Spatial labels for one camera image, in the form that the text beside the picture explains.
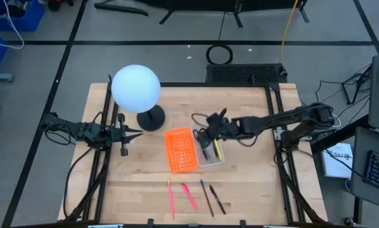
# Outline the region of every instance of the black pen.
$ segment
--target black pen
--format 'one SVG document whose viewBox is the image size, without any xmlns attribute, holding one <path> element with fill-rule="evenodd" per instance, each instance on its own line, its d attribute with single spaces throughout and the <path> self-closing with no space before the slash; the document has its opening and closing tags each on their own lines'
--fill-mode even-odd
<svg viewBox="0 0 379 228">
<path fill-rule="evenodd" d="M 211 185 L 209 185 L 209 189 L 210 189 L 210 191 L 212 192 L 212 194 L 215 196 L 215 199 L 216 199 L 216 201 L 217 201 L 217 204 L 219 204 L 219 207 L 222 209 L 223 214 L 226 214 L 225 209 L 223 209 L 222 203 L 221 203 L 221 201 L 219 200 L 219 198 L 217 197 L 214 188 L 213 188 Z"/>
</svg>

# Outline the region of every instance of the black lamp base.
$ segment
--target black lamp base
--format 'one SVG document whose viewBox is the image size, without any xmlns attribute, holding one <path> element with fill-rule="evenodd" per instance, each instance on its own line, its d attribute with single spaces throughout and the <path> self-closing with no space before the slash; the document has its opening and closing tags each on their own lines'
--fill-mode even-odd
<svg viewBox="0 0 379 228">
<path fill-rule="evenodd" d="M 138 113 L 136 118 L 139 126 L 147 131 L 158 130 L 165 122 L 164 110 L 159 105 L 155 105 L 144 113 Z"/>
</svg>

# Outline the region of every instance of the brown pencil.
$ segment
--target brown pencil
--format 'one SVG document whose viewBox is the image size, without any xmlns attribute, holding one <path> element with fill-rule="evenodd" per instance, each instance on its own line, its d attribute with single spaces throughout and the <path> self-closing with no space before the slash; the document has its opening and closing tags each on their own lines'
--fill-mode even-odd
<svg viewBox="0 0 379 228">
<path fill-rule="evenodd" d="M 208 202 L 210 213 L 212 214 L 212 216 L 214 216 L 214 212 L 212 211 L 212 207 L 210 206 L 208 195 L 207 195 L 207 192 L 205 190 L 205 186 L 203 185 L 203 180 L 202 179 L 201 179 L 201 185 L 202 185 L 203 193 L 205 193 L 205 197 L 207 198 L 207 202 Z"/>
</svg>

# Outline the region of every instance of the orange plastic basket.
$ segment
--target orange plastic basket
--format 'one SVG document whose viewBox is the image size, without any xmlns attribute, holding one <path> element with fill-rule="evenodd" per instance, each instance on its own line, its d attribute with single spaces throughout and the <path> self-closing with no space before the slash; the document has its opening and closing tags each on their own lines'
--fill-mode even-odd
<svg viewBox="0 0 379 228">
<path fill-rule="evenodd" d="M 173 173 L 188 172 L 198 167 L 194 139 L 189 127 L 165 133 L 165 152 Z"/>
</svg>

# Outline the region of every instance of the white cable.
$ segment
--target white cable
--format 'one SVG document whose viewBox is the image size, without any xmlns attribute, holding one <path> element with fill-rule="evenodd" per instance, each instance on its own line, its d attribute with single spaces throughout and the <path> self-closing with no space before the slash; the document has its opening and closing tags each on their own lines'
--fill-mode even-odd
<svg viewBox="0 0 379 228">
<path fill-rule="evenodd" d="M 24 47 L 24 45 L 25 45 L 25 42 L 23 41 L 23 39 L 20 36 L 19 32 L 17 31 L 17 29 L 13 25 L 13 22 L 12 22 L 11 17 L 10 17 L 10 9 L 8 8 L 8 5 L 6 4 L 6 1 L 5 0 L 3 0 L 3 1 L 4 1 L 4 4 L 5 4 L 5 8 L 6 8 L 6 14 L 8 16 L 7 17 L 8 23 L 11 25 L 11 27 L 16 32 L 16 34 L 19 36 L 19 39 L 22 41 L 22 45 L 20 47 L 14 47 L 14 46 L 10 46 L 10 45 L 0 44 L 0 46 L 7 47 L 7 48 L 13 48 L 13 49 L 22 49 Z"/>
<path fill-rule="evenodd" d="M 336 116 L 335 114 L 333 114 L 333 113 L 332 113 L 332 115 L 333 115 L 334 117 L 336 117 L 336 119 L 339 121 L 339 124 L 338 124 L 338 125 L 333 125 L 332 127 L 340 127 L 340 126 L 342 126 L 342 121 L 340 120 L 340 118 L 339 118 L 338 116 Z"/>
</svg>

